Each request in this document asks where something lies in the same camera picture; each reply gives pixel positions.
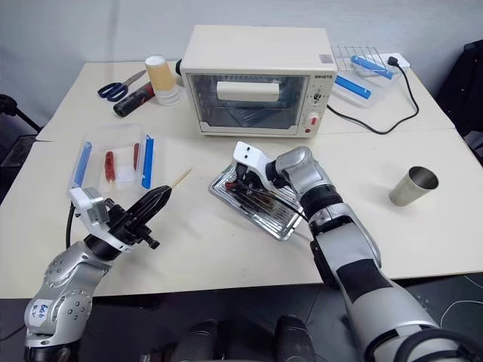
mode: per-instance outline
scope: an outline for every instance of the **stainless steel cup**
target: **stainless steel cup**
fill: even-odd
[[[421,166],[414,166],[389,193],[389,199],[398,206],[406,206],[436,189],[438,184],[438,177],[432,171]]]

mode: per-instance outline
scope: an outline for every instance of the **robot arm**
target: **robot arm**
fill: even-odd
[[[159,245],[145,224],[166,205],[171,188],[147,192],[127,211],[92,188],[69,193],[90,234],[55,257],[27,305],[26,361],[77,360],[97,285],[121,253],[130,253],[141,241],[152,249]]]
[[[445,338],[445,331],[421,305],[381,272],[374,240],[307,147],[297,147],[272,160],[259,149],[238,143],[234,159],[237,171],[244,171],[237,172],[237,182],[253,182],[249,175],[256,174],[268,190],[290,186],[297,194],[314,237],[310,247],[315,264],[323,281],[342,293],[365,360],[406,361],[432,353],[459,355],[454,352],[454,342],[437,339]]]

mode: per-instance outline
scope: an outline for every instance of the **oven door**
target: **oven door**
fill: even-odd
[[[296,134],[306,75],[189,74],[202,132]]]

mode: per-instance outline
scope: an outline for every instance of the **blue scissors handle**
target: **blue scissors handle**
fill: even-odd
[[[128,86],[119,82],[105,85],[97,91],[101,98],[110,102],[117,102],[128,93]]]

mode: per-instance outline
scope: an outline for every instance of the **blue clip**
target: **blue clip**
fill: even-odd
[[[77,163],[77,170],[75,170],[75,176],[72,182],[73,189],[82,186],[82,182],[84,181],[85,170],[88,167],[89,157],[91,156],[91,151],[92,151],[92,143],[86,142],[84,144],[84,148],[82,149],[81,157],[79,158]]]
[[[352,55],[350,57],[351,62],[363,66],[366,69],[373,71],[378,75],[382,75],[384,78],[392,79],[393,73],[382,66],[378,66],[376,63],[372,63],[365,58],[358,57],[357,55]]]
[[[149,136],[146,136],[146,151],[144,152],[143,180],[141,181],[141,185],[143,185],[145,189],[151,188],[153,149],[154,149],[154,139]]]
[[[360,85],[354,83],[353,81],[350,81],[349,79],[345,79],[338,75],[335,78],[335,83],[338,84],[341,87],[344,87],[345,89],[361,96],[362,98],[368,99],[371,96],[371,91],[361,87]]]

